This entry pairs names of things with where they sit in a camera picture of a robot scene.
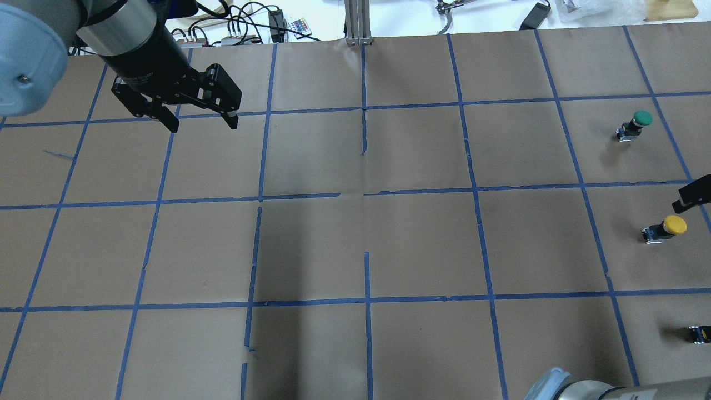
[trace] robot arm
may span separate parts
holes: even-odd
[[[8,38],[0,43],[0,115],[44,106],[78,34],[118,74],[112,92],[133,116],[176,132],[178,119],[166,105],[190,103],[220,113],[235,129],[239,87],[219,64],[192,69],[164,27],[169,14],[195,12],[194,0],[0,0],[0,37]]]

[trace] plastic bag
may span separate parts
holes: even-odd
[[[556,0],[563,23],[580,21],[586,26],[638,23],[647,17],[645,0]]]

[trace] clear plastic bag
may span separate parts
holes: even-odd
[[[556,6],[561,22],[586,26],[638,23],[647,17],[645,0],[556,0]]]

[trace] metal post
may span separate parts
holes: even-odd
[[[346,43],[371,44],[370,0],[346,0]]]

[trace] cutting board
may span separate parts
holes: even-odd
[[[699,15],[693,0],[647,0],[645,21],[694,18]]]

